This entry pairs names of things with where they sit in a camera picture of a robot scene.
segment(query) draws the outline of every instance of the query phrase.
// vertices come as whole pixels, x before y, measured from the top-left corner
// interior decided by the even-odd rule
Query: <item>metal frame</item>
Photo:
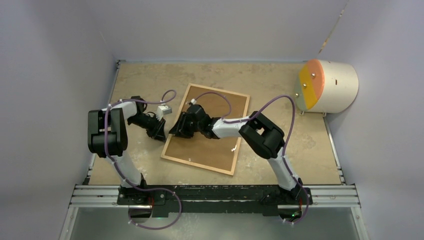
[[[117,205],[117,185],[76,185],[70,200],[70,208],[139,208],[150,205]],[[306,185],[313,198],[311,208],[357,208],[360,206],[354,185]],[[279,209],[295,209],[298,205],[279,205]]]
[[[109,101],[112,98],[112,93],[115,83],[118,78],[120,65],[124,60],[119,60],[116,63],[116,74],[113,81],[113,87],[109,95]],[[336,153],[336,148],[333,141],[333,136],[327,119],[323,117],[325,128],[331,142],[331,148],[334,154],[335,163],[337,165],[340,176],[341,185],[306,185],[310,188],[313,204],[310,208],[350,208],[353,216],[353,221],[360,240],[369,240],[369,236],[364,224],[361,212],[361,203],[358,197],[358,192],[355,185],[346,185],[343,171],[339,162],[339,157]],[[90,178],[93,171],[95,154],[92,155],[87,179]],[[69,209],[66,214],[65,222],[60,234],[60,240],[71,239],[72,230],[74,228],[75,219],[79,208],[138,208],[150,209],[150,205],[117,205],[118,185],[76,185],[72,198],[69,203]],[[279,205],[279,209],[298,208],[298,205]]]

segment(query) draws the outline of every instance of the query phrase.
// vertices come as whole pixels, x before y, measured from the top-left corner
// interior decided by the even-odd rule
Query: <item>robotic arm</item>
[[[140,96],[133,96],[131,99],[142,100]],[[128,125],[135,124],[146,129],[147,135],[161,142],[166,141],[163,116],[172,113],[172,109],[165,104],[158,106],[156,113],[152,115],[144,113],[147,105],[139,102],[122,102],[109,111],[108,126],[105,126],[105,111],[92,110],[88,112],[88,149],[92,153],[98,154],[101,158],[106,158],[105,153],[105,131],[108,131],[107,146],[109,154],[116,160],[118,168],[123,175],[137,186],[144,183],[144,178],[134,166],[133,160],[127,153],[128,136],[125,127],[125,121]],[[131,188],[131,186],[122,179],[122,187]]]
[[[172,110],[162,104],[156,113],[149,115],[149,112],[144,113],[147,108],[145,103],[137,96],[113,104],[109,110],[92,110],[88,113],[89,150],[110,161],[121,178],[116,203],[126,206],[150,205],[151,199],[155,209],[152,217],[167,217],[179,205],[177,218],[169,225],[160,228],[139,227],[163,229],[171,226],[182,213],[182,202],[187,213],[262,213],[264,216],[279,215],[292,223],[293,219],[303,217],[302,210],[280,209],[280,205],[306,202],[306,213],[308,203],[312,203],[311,192],[309,188],[302,187],[301,179],[294,173],[287,157],[283,156],[284,132],[256,111],[249,117],[221,119],[210,117],[201,105],[192,102],[186,112],[181,112],[169,133],[180,138],[191,138],[196,132],[209,139],[242,137],[256,154],[269,162],[278,185],[147,185],[126,151],[128,136],[125,121],[146,129],[152,139],[164,142],[163,115]]]
[[[281,128],[262,113],[249,120],[257,113],[256,111],[247,117],[222,119],[209,117],[199,104],[189,104],[190,107],[180,114],[175,126],[169,131],[170,134],[180,138],[191,138],[195,132],[200,132],[208,139],[242,137],[257,155],[269,162],[280,188],[292,192],[295,196],[299,194],[300,187],[294,178],[300,183],[302,180],[294,173],[287,156],[284,156],[287,167],[283,161],[285,142]]]

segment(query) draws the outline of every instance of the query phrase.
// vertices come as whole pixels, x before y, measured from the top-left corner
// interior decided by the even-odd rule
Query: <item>white wall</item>
[[[320,59],[352,64],[359,92],[329,115],[370,237],[424,239],[424,1],[350,0]]]
[[[117,59],[315,58],[347,0],[86,0]]]
[[[0,239],[58,239],[114,58],[85,2],[0,3]]]

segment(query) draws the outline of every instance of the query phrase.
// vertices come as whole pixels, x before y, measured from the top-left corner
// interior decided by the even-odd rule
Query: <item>wooden frame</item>
[[[190,89],[192,87],[199,88],[199,89],[204,89],[205,92],[214,91],[214,92],[218,92],[218,93],[222,93],[222,94],[231,94],[231,95],[234,95],[234,96],[245,97],[246,100],[245,100],[244,109],[242,111],[242,116],[241,117],[245,117],[247,115],[249,101],[250,101],[250,96],[249,95],[241,94],[241,93],[237,93],[237,92],[233,92],[233,91],[227,91],[227,90],[222,90],[222,89],[217,89],[217,88],[213,88],[213,87],[207,87],[207,86],[202,86],[202,85],[190,83],[190,84],[188,84],[188,87],[187,87],[187,89],[185,91],[184,97],[182,98],[181,104],[180,104],[180,106],[178,108],[178,112],[177,112],[178,115],[176,116],[175,121],[173,122],[173,124],[175,124],[177,122],[178,117],[180,115],[179,113],[182,112],[182,110],[183,110],[184,106],[186,105],[186,103],[188,101],[190,101],[190,99],[187,99],[187,97],[188,97],[189,92],[190,92]],[[209,165],[205,165],[205,164],[200,164],[200,163],[197,163],[197,162],[192,162],[192,161],[190,161],[190,158],[189,158],[189,160],[184,160],[184,159],[181,159],[181,158],[177,158],[177,157],[166,155],[167,150],[168,150],[168,147],[169,147],[170,142],[172,141],[172,139],[173,139],[173,136],[172,135],[168,135],[168,138],[166,140],[165,146],[163,147],[162,153],[160,155],[161,158],[167,159],[167,160],[171,160],[171,161],[175,161],[175,162],[179,162],[179,163],[183,163],[183,164],[187,164],[187,165],[191,165],[191,166],[202,168],[202,169],[207,169],[207,170],[211,170],[211,171],[215,171],[215,172],[219,172],[219,173],[231,175],[231,176],[234,175],[234,170],[236,168],[236,161],[237,161],[237,157],[239,155],[239,150],[240,150],[240,143],[241,143],[241,140],[242,140],[241,137],[238,137],[237,138],[237,140],[235,142],[235,149],[233,148],[233,158],[232,158],[232,163],[231,163],[231,170],[221,169],[221,168],[218,168],[218,167],[213,167],[213,166],[209,166]]]

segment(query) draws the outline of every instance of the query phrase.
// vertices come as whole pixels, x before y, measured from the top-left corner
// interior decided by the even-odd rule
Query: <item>cable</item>
[[[168,93],[170,93],[170,92],[173,92],[173,93],[174,93],[174,95],[173,95],[173,97],[172,97],[169,101],[171,101],[172,99],[174,99],[174,98],[175,98],[175,96],[177,95],[177,91],[175,91],[174,89],[169,89],[168,91],[166,91],[166,92],[162,95],[162,98],[160,99],[160,100],[162,101],[162,103],[167,103],[166,101],[164,102],[164,99],[165,99],[165,96],[166,96]]]
[[[228,113],[227,113],[227,114],[225,114],[225,115],[224,115],[224,116],[222,116],[221,118],[225,118],[226,116],[228,116],[228,115],[230,115],[230,114],[231,114],[232,107],[231,107],[231,103],[230,103],[230,101],[228,101],[228,99],[227,99],[224,95],[222,95],[221,93],[219,93],[219,92],[215,92],[215,91],[207,91],[207,92],[204,92],[204,93],[200,94],[199,96],[197,96],[194,100],[196,100],[196,101],[197,101],[200,97],[202,97],[203,95],[206,95],[206,94],[215,94],[215,95],[218,95],[218,96],[220,96],[221,98],[223,98],[223,99],[226,101],[226,103],[228,104],[229,111],[228,111]]]
[[[167,103],[167,102],[169,102],[169,101],[171,101],[171,100],[173,100],[175,97],[176,97],[176,95],[177,95],[177,92],[175,91],[175,90],[173,90],[173,89],[171,89],[171,90],[168,90],[168,91],[166,91],[165,92],[165,94],[162,96],[162,98],[167,94],[167,93],[169,93],[169,92],[174,92],[174,95],[170,98],[170,99],[168,99],[168,100],[161,100],[161,101],[159,101],[159,102],[155,102],[155,101],[144,101],[144,100],[137,100],[137,99],[125,99],[125,100],[120,100],[120,101],[118,101],[118,102],[116,102],[116,103],[114,103],[114,104],[109,104],[109,106],[106,108],[106,112],[105,112],[105,114],[104,114],[104,126],[106,127],[106,126],[108,126],[108,118],[109,118],[109,111],[110,111],[110,109],[112,109],[114,106],[116,106],[116,105],[118,105],[118,104],[120,104],[120,103],[126,103],[126,102],[136,102],[136,103],[142,103],[142,104],[163,104],[163,103]],[[177,221],[178,221],[178,219],[181,217],[181,213],[182,213],[182,210],[183,210],[183,206],[182,206],[182,204],[181,204],[181,200],[180,200],[180,198],[177,196],[177,194],[175,194],[175,192],[173,192],[173,191],[171,191],[171,190],[169,190],[169,189],[166,189],[166,188],[162,188],[162,187],[156,187],[156,188],[150,188],[150,189],[143,189],[143,188],[140,188],[140,187],[138,187],[138,186],[136,186],[134,183],[132,183],[130,180],[128,180],[125,176],[124,176],[124,174],[122,173],[122,171],[121,171],[121,169],[119,168],[119,166],[116,164],[117,163],[117,161],[109,154],[109,147],[108,147],[108,131],[106,130],[106,131],[104,131],[104,152],[105,152],[105,154],[106,154],[106,156],[112,161],[112,164],[113,164],[113,166],[115,167],[115,169],[116,169],[116,171],[118,172],[118,174],[119,174],[119,176],[128,184],[128,185],[130,185],[131,187],[133,187],[134,189],[136,189],[136,190],[138,190],[138,191],[141,191],[141,192],[152,192],[152,191],[157,191],[157,190],[160,190],[160,191],[167,191],[167,192],[169,192],[169,193],[171,193],[173,196],[175,196],[175,198],[178,200],[178,205],[179,205],[179,211],[178,211],[178,215],[176,216],[176,218],[174,219],[174,221],[172,221],[170,224],[168,224],[168,225],[165,225],[165,226],[161,226],[161,227],[150,227],[150,226],[144,226],[144,225],[141,225],[141,224],[138,224],[138,223],[136,223],[136,222],[134,222],[131,218],[130,218],[130,220],[129,220],[129,222],[130,223],[132,223],[132,224],[134,224],[135,226],[137,226],[137,227],[140,227],[140,228],[143,228],[143,229],[149,229],[149,230],[161,230],[161,229],[166,229],[166,228],[168,228],[168,227],[170,227],[170,226],[172,226],[172,225],[174,225]]]

